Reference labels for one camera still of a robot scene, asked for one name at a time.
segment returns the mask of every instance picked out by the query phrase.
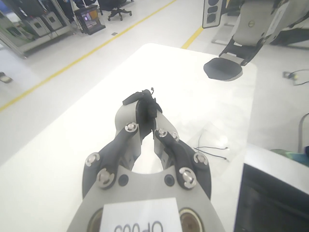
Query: black cable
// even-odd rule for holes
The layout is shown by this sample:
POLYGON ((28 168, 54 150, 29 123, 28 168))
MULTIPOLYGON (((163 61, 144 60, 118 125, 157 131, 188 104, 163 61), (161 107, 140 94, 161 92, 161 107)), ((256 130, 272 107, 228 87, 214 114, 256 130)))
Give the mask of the black cable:
POLYGON ((293 86, 300 86, 300 85, 303 85, 303 84, 306 84, 308 83, 309 81, 306 81, 306 82, 303 82, 303 83, 300 83, 300 84, 295 84, 295 82, 293 81, 293 86))
POLYGON ((209 154, 209 155, 214 156, 214 157, 223 158, 223 159, 225 159, 225 160, 228 161, 228 159, 225 158, 225 157, 213 155, 213 154, 210 154, 210 153, 208 153, 208 152, 206 152, 206 151, 200 150, 200 148, 210 148, 210 149, 218 149, 218 150, 226 150, 226 149, 228 149, 227 147, 225 147, 224 149, 216 148, 216 147, 207 147, 207 146, 202 146, 202 147, 200 147, 200 139, 201 139, 201 137, 202 137, 202 135, 200 135, 200 137, 198 138, 197 148, 194 148, 195 150, 201 151, 201 152, 203 152, 203 153, 209 154))
POLYGON ((198 148, 193 148, 193 149, 198 150, 198 151, 203 152, 203 153, 206 153, 206 154, 209 154, 209 155, 214 156, 214 157, 223 158, 223 159, 227 160, 227 158, 225 158, 225 157, 213 155, 213 154, 210 154, 210 153, 208 153, 208 152, 206 152, 206 151, 200 150, 200 149, 198 149, 198 148))
POLYGON ((209 148, 209 149, 217 149, 217 150, 226 150, 228 149, 228 147, 225 147, 225 148, 216 148, 216 147, 208 147, 208 146, 201 146, 201 147, 197 147, 197 149, 199 148, 209 148))
MULTIPOLYGON (((294 77, 296 72, 301 72, 301 71, 309 71, 309 69, 301 69, 301 70, 297 70, 295 72, 292 72, 292 73, 289 74, 289 78, 294 77)), ((295 84, 295 80, 293 79, 293 85, 294 86, 300 86, 300 85, 303 85, 303 84, 306 84, 306 83, 309 83, 309 81, 306 81, 306 82, 303 82, 303 83, 300 83, 300 84, 295 84)))

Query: yellow floor line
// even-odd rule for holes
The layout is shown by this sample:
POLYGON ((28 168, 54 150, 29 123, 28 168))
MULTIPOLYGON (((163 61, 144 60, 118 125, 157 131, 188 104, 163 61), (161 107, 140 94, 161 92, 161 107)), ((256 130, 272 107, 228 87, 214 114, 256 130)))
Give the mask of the yellow floor line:
POLYGON ((150 15, 148 15, 147 17, 143 18, 142 20, 136 22, 135 24, 133 24, 132 26, 128 27, 127 29, 125 29, 124 31, 118 33, 117 35, 115 35, 113 38, 109 39, 108 41, 104 42, 103 44, 99 45, 98 47, 94 48, 92 51, 88 52, 87 54, 83 55, 82 57, 76 59, 75 61, 73 61, 72 63, 70 63, 69 65, 67 65, 66 67, 62 68, 61 70, 57 71, 56 73, 52 74, 51 76, 47 77, 45 80, 41 81, 39 84, 33 86, 32 88, 26 90, 25 92, 23 92, 21 95, 17 96, 16 98, 12 99, 11 101, 9 101, 8 103, 6 103, 5 105, 0 107, 0 112, 2 112, 3 110, 5 110, 6 108, 8 108, 9 106, 11 106, 12 104, 18 102, 19 100, 23 99, 24 97, 26 97, 27 95, 29 95, 30 93, 32 93, 33 91, 35 91, 37 88, 39 88, 40 86, 44 85, 45 83, 49 82, 51 79, 55 78, 56 76, 62 74, 63 72, 65 72, 66 70, 68 70, 70 67, 72 67, 73 65, 77 64, 78 62, 82 61, 83 59, 85 59, 86 57, 90 56, 91 54, 95 53, 96 51, 98 51, 99 49, 101 49, 102 47, 104 47, 105 45, 107 45, 108 43, 112 42, 113 40, 117 39, 118 37, 120 37, 121 35, 125 34, 126 32, 128 32, 129 30, 131 30, 133 27, 136 27, 138 24, 144 22, 146 19, 149 19, 151 16, 153 16, 154 14, 158 13, 159 11, 165 9, 167 6, 171 5, 172 3, 176 2, 177 0, 173 0, 170 3, 168 3, 167 5, 161 7, 160 9, 156 10, 155 12, 151 13, 150 15))
POLYGON ((187 40, 184 45, 182 45, 182 49, 187 49, 191 43, 200 35, 200 33, 203 31, 203 28, 200 27, 198 30, 196 30, 196 32, 189 38, 189 40, 187 40))

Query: metal screw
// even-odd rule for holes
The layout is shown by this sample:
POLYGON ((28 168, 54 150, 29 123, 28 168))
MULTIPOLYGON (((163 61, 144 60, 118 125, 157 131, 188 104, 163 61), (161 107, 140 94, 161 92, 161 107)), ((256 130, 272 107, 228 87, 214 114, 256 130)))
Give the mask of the metal screw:
POLYGON ((176 132, 172 132, 171 136, 173 136, 173 138, 177 141, 178 140, 178 135, 176 132))
POLYGON ((254 25, 255 25, 254 20, 251 20, 251 21, 248 23, 248 27, 254 27, 254 25))
POLYGON ((163 128, 160 128, 158 132, 160 137, 165 137, 168 134, 168 132, 163 128))
POLYGON ((90 167, 94 162, 100 160, 100 154, 97 152, 91 153, 85 161, 85 165, 90 167))
POLYGON ((208 165, 208 159, 203 153, 196 152, 193 156, 194 162, 198 163, 204 163, 205 165, 208 165))
POLYGON ((192 189, 196 185, 195 173, 188 167, 181 167, 179 172, 182 174, 184 186, 187 189, 192 189))
POLYGON ((129 133, 135 132, 137 129, 137 125, 136 123, 132 122, 130 124, 128 124, 127 126, 125 126, 125 130, 129 133))
POLYGON ((106 168, 103 168, 101 171, 99 171, 96 181, 99 187, 104 189, 113 182, 114 177, 115 177, 114 174, 110 174, 106 170, 106 168))

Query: metal frame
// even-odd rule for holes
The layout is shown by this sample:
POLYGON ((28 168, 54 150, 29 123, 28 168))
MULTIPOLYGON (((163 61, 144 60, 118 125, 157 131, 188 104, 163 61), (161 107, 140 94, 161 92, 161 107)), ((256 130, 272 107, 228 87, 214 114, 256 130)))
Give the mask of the metal frame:
POLYGON ((63 28, 57 30, 57 31, 53 31, 51 32, 51 34, 40 37, 38 39, 36 39, 35 41, 32 41, 30 43, 27 43, 25 45, 22 45, 20 47, 17 47, 12 41, 10 41, 3 33, 0 32, 0 40, 1 42, 3 42, 7 47, 11 48, 16 54, 20 55, 20 56, 24 56, 24 52, 31 50, 45 42, 48 42, 50 40, 52 40, 53 38, 64 34, 66 32, 74 32, 69 20, 67 19, 67 17, 65 16, 64 12, 62 11, 61 7, 59 6, 57 0, 51 0, 51 2, 53 3, 53 5, 55 6, 56 10, 58 11, 59 15, 61 16, 61 18, 63 19, 64 23, 66 24, 63 28))

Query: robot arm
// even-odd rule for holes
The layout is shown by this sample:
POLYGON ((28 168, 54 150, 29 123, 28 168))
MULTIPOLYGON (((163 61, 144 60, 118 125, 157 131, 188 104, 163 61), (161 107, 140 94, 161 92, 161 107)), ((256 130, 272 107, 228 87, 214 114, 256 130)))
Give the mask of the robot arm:
MULTIPOLYGON (((227 12, 227 0, 205 0, 203 28, 216 27, 227 12)), ((307 0, 241 0, 235 33, 219 58, 205 64, 208 77, 230 81, 242 75, 264 44, 272 42, 286 27, 298 23, 308 12, 307 0)))
POLYGON ((170 197, 176 198, 183 232, 224 232, 210 203, 211 174, 206 156, 180 140, 149 90, 125 99, 115 124, 115 139, 86 159, 83 202, 68 232, 102 231, 105 204, 170 197), (142 140, 151 132, 163 171, 133 173, 142 140))

